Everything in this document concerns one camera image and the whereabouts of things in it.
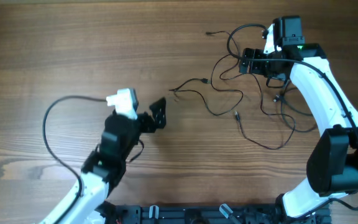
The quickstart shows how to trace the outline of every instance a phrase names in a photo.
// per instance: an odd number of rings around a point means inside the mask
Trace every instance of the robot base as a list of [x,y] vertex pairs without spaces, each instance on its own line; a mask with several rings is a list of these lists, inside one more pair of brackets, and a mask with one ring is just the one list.
[[[233,218],[225,218],[219,207],[140,207],[113,205],[104,202],[96,209],[106,218],[106,224],[281,224],[275,204],[231,207]],[[331,224],[329,207],[317,211],[297,224]]]

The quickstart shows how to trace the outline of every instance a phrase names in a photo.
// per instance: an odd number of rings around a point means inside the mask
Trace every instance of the wooden table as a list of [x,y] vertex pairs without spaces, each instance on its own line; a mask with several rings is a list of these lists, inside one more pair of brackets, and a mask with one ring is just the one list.
[[[226,34],[246,23],[269,26],[276,17],[299,14],[306,42],[320,43],[336,80],[358,109],[358,1],[117,2],[0,6],[0,223],[39,222],[62,199],[74,177],[48,154],[42,117],[65,95],[105,97],[133,87],[138,112],[167,98],[167,126],[142,135],[146,148],[128,165],[108,200],[115,204],[219,205],[272,203],[305,178],[306,162],[319,134],[295,133],[288,146],[269,151],[240,135],[232,113],[206,111],[195,93],[168,92],[189,78],[210,78],[226,54]],[[263,48],[260,29],[236,36],[245,47]],[[235,60],[218,65],[214,84],[239,88],[236,108],[250,138],[269,146],[290,130],[280,118],[259,110],[260,93],[251,76],[223,82],[218,74]],[[227,77],[237,75],[237,69]],[[205,95],[213,111],[230,108],[239,95],[189,83]],[[275,112],[276,90],[263,87],[267,111]],[[307,109],[293,91],[288,100]],[[51,148],[79,170],[98,143],[111,113],[102,103],[72,100],[50,113]],[[314,121],[292,113],[299,128]],[[347,198],[358,204],[358,195]],[[358,223],[358,212],[333,205],[334,223]]]

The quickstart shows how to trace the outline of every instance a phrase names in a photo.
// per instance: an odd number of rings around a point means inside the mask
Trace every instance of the wood grain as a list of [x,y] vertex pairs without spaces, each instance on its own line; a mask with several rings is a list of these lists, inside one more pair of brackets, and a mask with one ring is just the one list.
[[[227,36],[206,31],[233,30],[245,23],[269,25],[299,14],[307,42],[328,55],[336,80],[358,109],[358,1],[117,2],[0,6],[0,223],[39,222],[67,193],[74,177],[48,155],[42,117],[55,99],[71,94],[105,97],[133,87],[139,111],[167,98],[167,127],[145,134],[143,154],[128,165],[108,198],[116,204],[273,202],[305,178],[306,161],[319,134],[295,133],[279,151],[242,138],[232,114],[209,114],[201,98],[168,92],[189,78],[209,78],[226,54]],[[239,33],[241,47],[261,48],[258,29]],[[224,60],[217,73],[235,63]],[[237,75],[236,71],[228,74]],[[259,110],[252,77],[222,82],[239,88],[236,108],[250,138],[269,146],[290,130]],[[238,99],[209,85],[189,83],[222,111]],[[265,109],[278,110],[274,90],[264,88]],[[307,110],[299,93],[288,94]],[[111,112],[101,103],[67,101],[50,113],[47,135],[53,150],[77,170],[99,141]],[[313,120],[293,114],[300,128]],[[349,197],[354,205],[358,195]],[[358,212],[333,205],[335,223],[358,223]]]

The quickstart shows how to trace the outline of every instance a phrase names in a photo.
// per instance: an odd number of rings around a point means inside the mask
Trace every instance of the tabletop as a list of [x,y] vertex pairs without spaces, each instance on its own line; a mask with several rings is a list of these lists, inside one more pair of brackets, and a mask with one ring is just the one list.
[[[75,182],[75,177],[47,152],[42,118],[65,95],[104,98],[120,88],[135,88],[138,112],[167,99],[167,125],[143,134],[142,155],[127,166],[108,201],[116,205],[240,205],[274,203],[306,177],[306,162],[319,133],[295,133],[287,146],[266,150],[245,140],[233,111],[210,114],[196,93],[168,90],[191,78],[208,78],[227,54],[227,34],[237,26],[286,15],[300,15],[307,43],[319,43],[331,70],[358,110],[358,1],[147,1],[92,4],[0,6],[0,223],[41,221]],[[264,47],[259,28],[236,34],[241,49]],[[248,137],[271,147],[288,138],[290,128],[259,108],[254,78],[222,81],[219,74],[235,64],[225,58],[215,69],[214,86],[239,89],[235,108]],[[233,77],[238,69],[224,74]],[[263,84],[264,109],[280,107],[278,90]],[[189,83],[214,112],[228,110],[241,97],[211,85]],[[307,105],[299,91],[287,100]],[[53,151],[75,170],[100,141],[112,108],[71,100],[57,105],[47,121]],[[287,109],[300,129],[310,117]],[[346,198],[358,204],[358,194]],[[358,223],[358,212],[331,206],[333,223]]]

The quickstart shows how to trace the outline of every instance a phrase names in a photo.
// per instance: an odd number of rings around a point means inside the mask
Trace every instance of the black metal base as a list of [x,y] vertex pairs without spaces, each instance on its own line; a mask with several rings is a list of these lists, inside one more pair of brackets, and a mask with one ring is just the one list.
[[[233,216],[242,224],[281,224],[275,204],[231,207]],[[149,218],[150,207],[114,206],[108,202],[98,209],[106,217],[106,224],[233,224],[219,211],[219,207],[159,207],[158,218]],[[331,224],[328,206],[317,211],[309,219],[297,224]]]

